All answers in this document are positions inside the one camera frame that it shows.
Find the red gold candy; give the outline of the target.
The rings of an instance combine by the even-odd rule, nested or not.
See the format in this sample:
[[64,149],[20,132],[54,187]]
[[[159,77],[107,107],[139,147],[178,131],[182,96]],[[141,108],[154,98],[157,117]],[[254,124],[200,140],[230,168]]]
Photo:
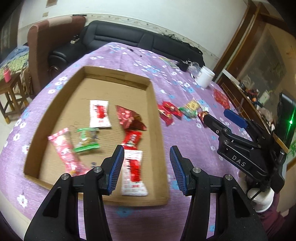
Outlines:
[[204,117],[209,114],[208,111],[200,111],[198,112],[198,118],[199,120],[203,123],[204,122]]

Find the white green snack packet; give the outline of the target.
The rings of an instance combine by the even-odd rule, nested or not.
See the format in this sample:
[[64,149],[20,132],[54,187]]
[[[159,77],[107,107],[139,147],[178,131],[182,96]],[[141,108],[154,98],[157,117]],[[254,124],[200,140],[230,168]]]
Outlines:
[[197,111],[191,110],[190,108],[186,106],[178,107],[178,110],[183,113],[187,118],[196,118],[197,117]]

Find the tan biscuit bar packet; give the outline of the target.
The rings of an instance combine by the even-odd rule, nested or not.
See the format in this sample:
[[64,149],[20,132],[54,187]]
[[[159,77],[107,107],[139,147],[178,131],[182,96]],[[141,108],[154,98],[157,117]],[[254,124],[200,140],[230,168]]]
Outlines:
[[191,111],[197,111],[199,109],[200,105],[196,100],[192,99],[191,101],[189,101],[186,104],[186,107],[188,109],[190,109]]

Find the red mesh gift bag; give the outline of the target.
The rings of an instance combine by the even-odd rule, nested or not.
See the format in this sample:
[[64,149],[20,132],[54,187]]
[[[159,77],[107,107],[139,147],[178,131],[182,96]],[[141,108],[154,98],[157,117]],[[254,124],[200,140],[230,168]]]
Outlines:
[[223,92],[221,92],[218,89],[214,89],[213,96],[214,96],[215,101],[217,101],[219,104],[221,104],[225,109],[230,108],[229,99],[227,98],[227,96]]

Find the purple floral tablecloth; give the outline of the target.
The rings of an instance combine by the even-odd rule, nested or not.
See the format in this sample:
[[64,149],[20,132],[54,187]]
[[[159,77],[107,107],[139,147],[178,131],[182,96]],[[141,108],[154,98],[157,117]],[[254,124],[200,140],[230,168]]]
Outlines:
[[[248,134],[224,117],[223,107],[213,98],[217,84],[198,86],[188,73],[168,66],[151,51],[124,44],[109,43],[70,65],[36,96],[6,139],[1,152],[1,192],[27,218],[32,218],[48,194],[40,185],[28,180],[23,167],[37,125],[53,98],[61,92],[80,68],[95,66],[147,77],[151,80],[157,102],[169,101],[181,106],[192,99],[201,102],[232,132],[244,138]],[[165,151],[177,145],[181,153],[207,173],[238,176],[238,170],[217,154],[218,137],[202,126],[198,119],[182,118],[171,126],[162,125]],[[107,206],[106,215],[114,240],[179,240],[185,224],[189,197],[178,189],[171,165],[167,166],[170,199],[167,205],[151,208]]]

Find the white plastic jar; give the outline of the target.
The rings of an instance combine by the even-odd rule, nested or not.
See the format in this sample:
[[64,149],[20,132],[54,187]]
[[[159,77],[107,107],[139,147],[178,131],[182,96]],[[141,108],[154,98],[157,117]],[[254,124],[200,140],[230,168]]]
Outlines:
[[215,73],[206,66],[203,66],[195,79],[197,85],[207,88],[213,78],[215,77]]

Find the wooden side cabinet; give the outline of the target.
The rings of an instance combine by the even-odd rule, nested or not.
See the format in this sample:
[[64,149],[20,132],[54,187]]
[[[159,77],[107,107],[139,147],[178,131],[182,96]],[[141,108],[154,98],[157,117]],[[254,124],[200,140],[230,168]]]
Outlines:
[[247,9],[214,68],[216,82],[238,113],[272,130],[281,92],[295,97],[295,28],[274,1]]

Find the small black object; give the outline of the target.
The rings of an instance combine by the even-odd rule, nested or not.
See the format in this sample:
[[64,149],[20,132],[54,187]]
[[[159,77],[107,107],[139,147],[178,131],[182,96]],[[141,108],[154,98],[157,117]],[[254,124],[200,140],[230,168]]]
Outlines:
[[186,72],[189,67],[189,61],[180,61],[177,66],[180,68],[181,71]]

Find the pink snack bar wrapper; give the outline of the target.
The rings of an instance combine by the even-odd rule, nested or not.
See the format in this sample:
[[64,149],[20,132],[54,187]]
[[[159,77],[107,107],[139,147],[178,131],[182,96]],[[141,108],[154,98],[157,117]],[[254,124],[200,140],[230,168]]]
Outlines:
[[64,128],[48,136],[48,140],[54,146],[58,156],[64,163],[66,173],[69,173],[71,176],[79,176],[89,171],[74,152],[69,128]]

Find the white red snack packet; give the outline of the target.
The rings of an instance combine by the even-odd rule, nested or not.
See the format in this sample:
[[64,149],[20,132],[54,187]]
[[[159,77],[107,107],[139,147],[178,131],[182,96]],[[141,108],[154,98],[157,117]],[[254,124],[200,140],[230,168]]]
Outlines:
[[108,104],[106,100],[90,101],[90,128],[110,128],[108,117]]
[[141,179],[142,151],[125,150],[121,173],[121,195],[147,196],[148,190]]

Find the green clear snack packet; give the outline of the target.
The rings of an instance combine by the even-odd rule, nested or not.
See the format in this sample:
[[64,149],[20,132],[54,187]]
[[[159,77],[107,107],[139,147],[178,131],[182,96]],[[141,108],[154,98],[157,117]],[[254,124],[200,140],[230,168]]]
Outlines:
[[74,147],[74,153],[96,150],[100,148],[98,143],[99,128],[79,128],[76,133],[79,134],[79,142]]

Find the red candy packet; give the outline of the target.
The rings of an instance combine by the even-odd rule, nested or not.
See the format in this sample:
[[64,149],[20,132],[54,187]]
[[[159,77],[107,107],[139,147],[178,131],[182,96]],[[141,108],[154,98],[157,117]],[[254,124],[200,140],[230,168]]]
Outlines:
[[125,150],[137,150],[137,145],[140,142],[142,137],[142,132],[134,130],[126,130],[125,138],[122,141],[121,145]]

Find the dark red foil snack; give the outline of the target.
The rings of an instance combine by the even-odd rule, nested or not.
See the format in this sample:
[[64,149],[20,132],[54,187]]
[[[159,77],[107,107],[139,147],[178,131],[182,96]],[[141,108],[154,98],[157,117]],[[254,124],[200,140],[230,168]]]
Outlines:
[[147,130],[146,125],[142,122],[142,117],[138,113],[119,105],[116,105],[115,108],[119,124],[122,125],[125,130]]

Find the pink water bottle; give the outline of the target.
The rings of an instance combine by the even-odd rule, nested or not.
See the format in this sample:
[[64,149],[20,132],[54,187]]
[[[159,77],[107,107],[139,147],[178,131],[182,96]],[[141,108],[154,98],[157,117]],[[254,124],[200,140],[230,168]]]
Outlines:
[[8,67],[4,68],[4,80],[5,80],[5,83],[10,82],[11,80],[11,71]]

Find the green patterned bedding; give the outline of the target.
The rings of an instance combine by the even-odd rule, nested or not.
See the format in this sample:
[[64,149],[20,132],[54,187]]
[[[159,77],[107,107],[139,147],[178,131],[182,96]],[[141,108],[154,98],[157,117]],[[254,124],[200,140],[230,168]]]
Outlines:
[[4,78],[4,68],[8,67],[12,74],[22,72],[29,66],[29,47],[16,47],[6,59],[1,62],[1,79]]

